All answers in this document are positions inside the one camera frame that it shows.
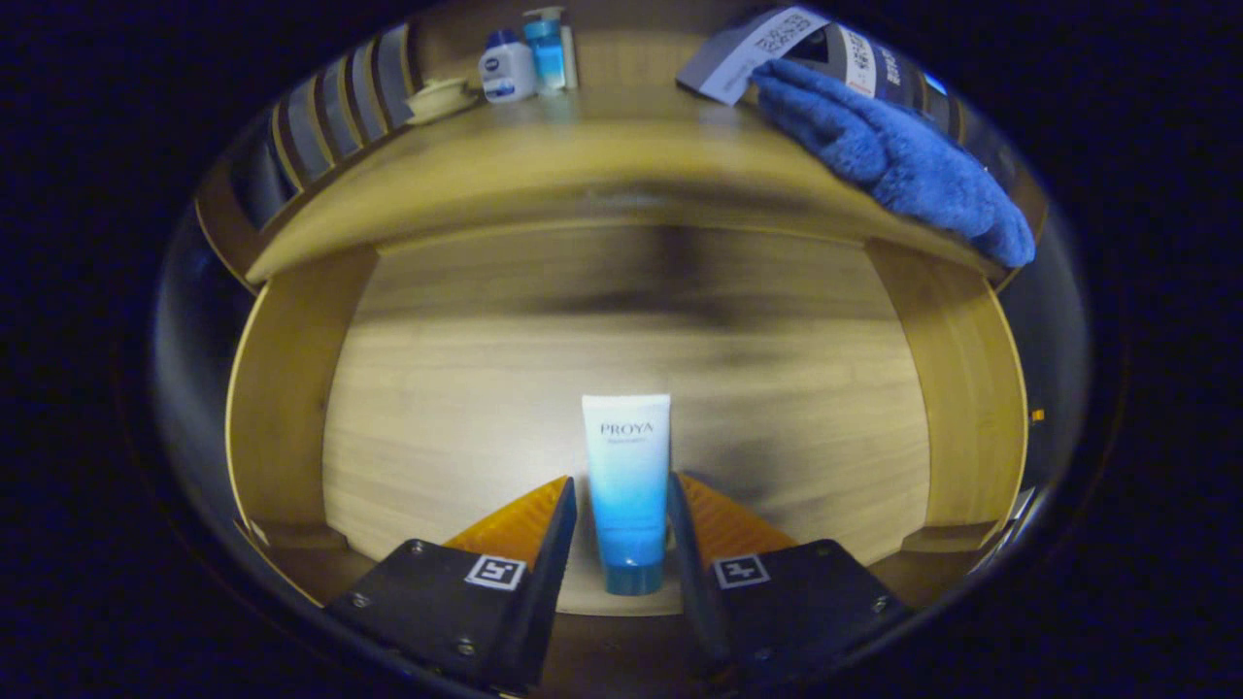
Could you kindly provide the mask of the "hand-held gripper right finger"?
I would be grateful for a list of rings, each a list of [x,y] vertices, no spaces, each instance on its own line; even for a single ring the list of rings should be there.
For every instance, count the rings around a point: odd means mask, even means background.
[[[682,612],[710,685],[825,682],[914,614],[840,544],[796,544],[687,474],[667,490]]]

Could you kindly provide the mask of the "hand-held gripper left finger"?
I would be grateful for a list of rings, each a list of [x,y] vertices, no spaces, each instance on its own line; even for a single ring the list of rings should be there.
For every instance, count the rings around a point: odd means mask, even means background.
[[[430,673],[525,695],[542,677],[576,522],[576,483],[556,478],[446,544],[404,541],[324,609]]]

